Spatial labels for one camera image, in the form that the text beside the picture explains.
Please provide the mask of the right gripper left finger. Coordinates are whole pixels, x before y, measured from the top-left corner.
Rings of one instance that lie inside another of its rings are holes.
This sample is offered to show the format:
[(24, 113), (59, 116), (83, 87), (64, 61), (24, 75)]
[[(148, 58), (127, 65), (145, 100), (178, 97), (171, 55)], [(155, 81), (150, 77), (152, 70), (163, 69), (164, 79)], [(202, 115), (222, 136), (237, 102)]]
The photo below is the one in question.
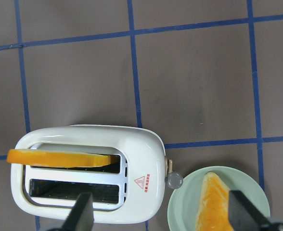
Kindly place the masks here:
[(94, 224), (93, 197), (90, 192), (81, 193), (72, 207), (60, 231), (91, 231)]

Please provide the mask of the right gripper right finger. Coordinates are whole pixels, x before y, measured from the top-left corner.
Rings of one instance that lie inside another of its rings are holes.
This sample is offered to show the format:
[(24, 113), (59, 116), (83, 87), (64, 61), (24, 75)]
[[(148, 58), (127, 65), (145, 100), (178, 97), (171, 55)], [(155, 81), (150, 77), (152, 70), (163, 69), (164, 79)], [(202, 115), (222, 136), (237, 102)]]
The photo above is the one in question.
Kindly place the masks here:
[(283, 222), (271, 222), (238, 190), (229, 191), (228, 220), (235, 231), (283, 231)]

